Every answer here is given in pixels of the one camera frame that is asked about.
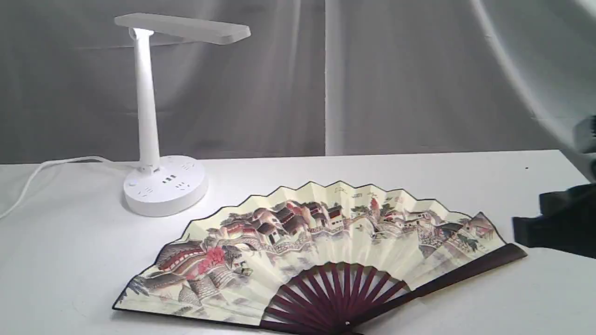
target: white desk lamp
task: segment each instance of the white desk lamp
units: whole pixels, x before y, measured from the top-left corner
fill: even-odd
[[[149,37],[154,32],[213,44],[230,44],[250,36],[240,24],[135,13],[114,22],[129,28],[135,41],[136,95],[139,117],[140,166],[125,179],[128,206],[145,216],[167,216],[197,203],[207,193],[207,176],[198,160],[159,156]]]

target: white table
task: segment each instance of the white table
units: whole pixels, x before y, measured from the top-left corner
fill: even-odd
[[[103,163],[51,167],[0,221],[0,333],[247,334],[256,330],[112,311],[128,280],[178,238],[190,219],[250,194],[308,180],[374,183],[482,210],[507,241],[512,216],[536,216],[538,194],[586,179],[558,151],[204,161],[211,187],[193,208],[144,218],[123,207],[128,169]],[[0,166],[0,212],[34,165]],[[366,334],[594,334],[596,260],[548,249],[415,300],[362,327]]]

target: chinese hand fan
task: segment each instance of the chinese hand fan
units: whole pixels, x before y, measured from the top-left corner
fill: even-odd
[[[191,221],[114,303],[295,334],[350,334],[416,297],[525,257],[482,214],[374,185],[279,187]]]

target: white cable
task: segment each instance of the white cable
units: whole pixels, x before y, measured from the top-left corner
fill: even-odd
[[[17,208],[17,206],[21,203],[21,201],[23,201],[23,198],[25,198],[25,193],[27,193],[27,190],[29,189],[29,185],[31,184],[31,181],[35,178],[35,176],[43,168],[46,168],[46,167],[52,166],[52,165],[59,165],[59,164],[65,164],[65,163],[71,163],[71,162],[80,162],[82,160],[98,160],[98,161],[104,162],[104,163],[113,163],[111,160],[105,159],[100,156],[86,156],[86,157],[77,157],[77,158],[60,159],[60,160],[48,160],[48,161],[41,163],[33,171],[33,173],[31,173],[31,175],[29,176],[29,179],[27,179],[27,182],[25,183],[25,186],[23,187],[23,190],[21,191],[21,195],[18,197],[18,199],[14,203],[14,205],[12,205],[6,212],[0,214],[0,220],[5,218],[6,216],[8,216],[15,208]]]

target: lamp base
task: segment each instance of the lamp base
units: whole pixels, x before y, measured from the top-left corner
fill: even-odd
[[[205,168],[198,160],[165,156],[152,175],[133,170],[124,180],[124,194],[133,212],[167,216],[196,204],[207,193],[207,186]]]

